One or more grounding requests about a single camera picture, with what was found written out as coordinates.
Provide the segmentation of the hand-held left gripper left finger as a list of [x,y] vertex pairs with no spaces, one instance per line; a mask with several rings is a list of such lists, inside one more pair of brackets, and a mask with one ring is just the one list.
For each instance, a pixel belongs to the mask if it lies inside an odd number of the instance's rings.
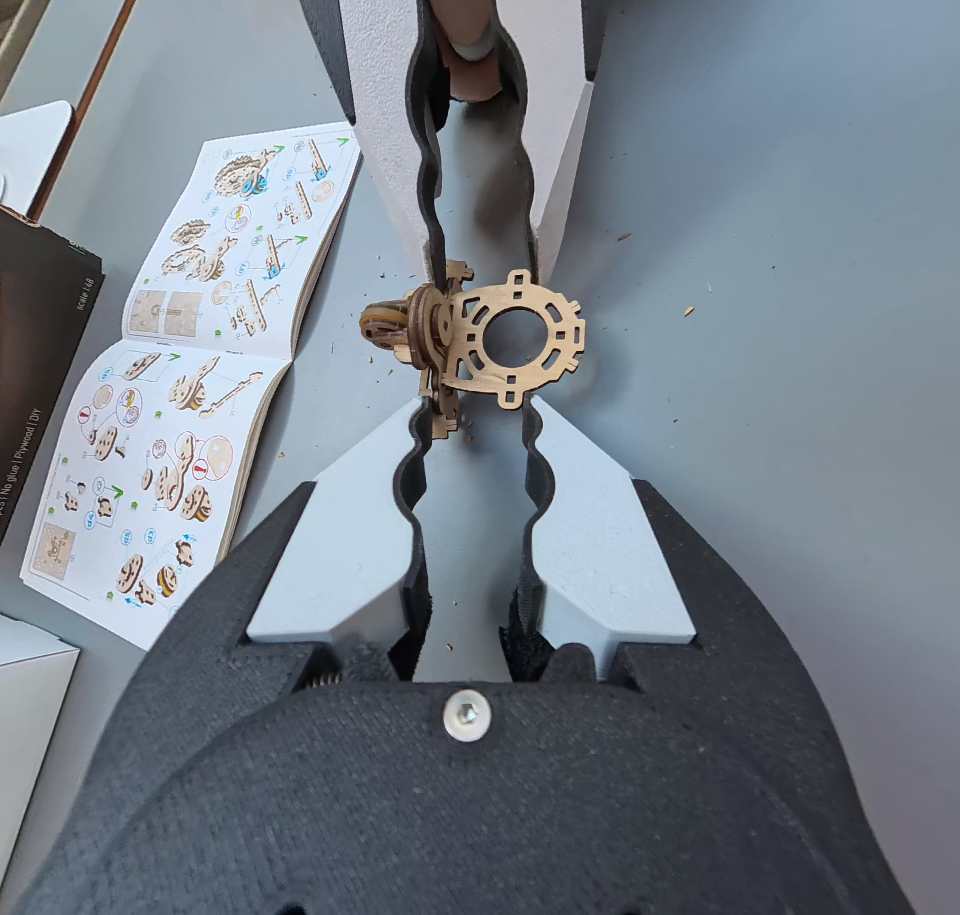
[[431,615],[421,525],[433,411],[411,400],[324,469],[246,634],[256,643],[376,642],[415,661]]

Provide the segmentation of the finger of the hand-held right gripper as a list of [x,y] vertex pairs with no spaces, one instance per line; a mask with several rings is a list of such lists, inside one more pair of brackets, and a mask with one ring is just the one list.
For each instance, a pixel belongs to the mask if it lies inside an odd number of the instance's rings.
[[426,0],[339,0],[355,133],[414,272],[447,285],[427,90],[438,66]]
[[593,86],[585,75],[581,0],[495,0],[526,80],[521,142],[533,174],[536,279],[547,284],[566,230]]

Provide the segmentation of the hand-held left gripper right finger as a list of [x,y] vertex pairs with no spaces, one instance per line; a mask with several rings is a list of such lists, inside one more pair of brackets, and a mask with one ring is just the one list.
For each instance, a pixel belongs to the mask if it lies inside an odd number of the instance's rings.
[[519,619],[554,649],[583,645],[605,678],[624,643],[695,637],[629,472],[540,397],[526,396],[526,491]]

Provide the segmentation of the white rounded panel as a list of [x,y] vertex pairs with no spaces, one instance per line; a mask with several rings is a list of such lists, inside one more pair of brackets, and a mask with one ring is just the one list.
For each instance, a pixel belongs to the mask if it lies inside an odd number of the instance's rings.
[[29,215],[72,115],[58,100],[1,116],[2,206]]

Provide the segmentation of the black cardboard box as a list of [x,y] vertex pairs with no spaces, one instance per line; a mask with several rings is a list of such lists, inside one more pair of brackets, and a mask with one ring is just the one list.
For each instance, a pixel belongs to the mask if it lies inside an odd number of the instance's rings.
[[1,535],[103,283],[99,256],[1,207]]

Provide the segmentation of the wooden plywood model assembly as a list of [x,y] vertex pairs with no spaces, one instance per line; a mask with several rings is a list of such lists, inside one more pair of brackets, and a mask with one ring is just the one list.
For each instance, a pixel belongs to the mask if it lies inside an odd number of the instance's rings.
[[[519,409],[527,394],[575,372],[586,347],[579,302],[535,284],[528,270],[464,291],[473,278],[466,262],[449,259],[445,292],[426,283],[400,299],[368,305],[359,318],[368,342],[420,372],[418,393],[431,403],[433,439],[458,429],[459,392],[495,395],[499,407]],[[492,357],[484,342],[492,321],[512,311],[533,314],[546,329],[542,351],[515,368]]]

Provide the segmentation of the white cardboard box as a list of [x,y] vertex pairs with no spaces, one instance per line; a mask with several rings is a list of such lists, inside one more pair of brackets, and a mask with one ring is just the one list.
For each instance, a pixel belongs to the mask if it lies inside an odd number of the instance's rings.
[[5,876],[80,650],[1,617],[1,876]]

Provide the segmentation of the open instruction booklet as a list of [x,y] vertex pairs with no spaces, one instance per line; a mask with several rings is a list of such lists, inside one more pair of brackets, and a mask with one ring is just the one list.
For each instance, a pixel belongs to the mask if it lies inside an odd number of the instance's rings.
[[28,586],[148,649],[224,557],[359,155],[347,122],[203,144],[71,399]]

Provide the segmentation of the person's right hand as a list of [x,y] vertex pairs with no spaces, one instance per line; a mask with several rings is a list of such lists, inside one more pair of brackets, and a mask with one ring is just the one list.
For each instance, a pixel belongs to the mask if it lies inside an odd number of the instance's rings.
[[511,81],[502,81],[493,27],[492,0],[429,0],[438,48],[449,71],[450,95],[480,103],[506,90],[518,98]]

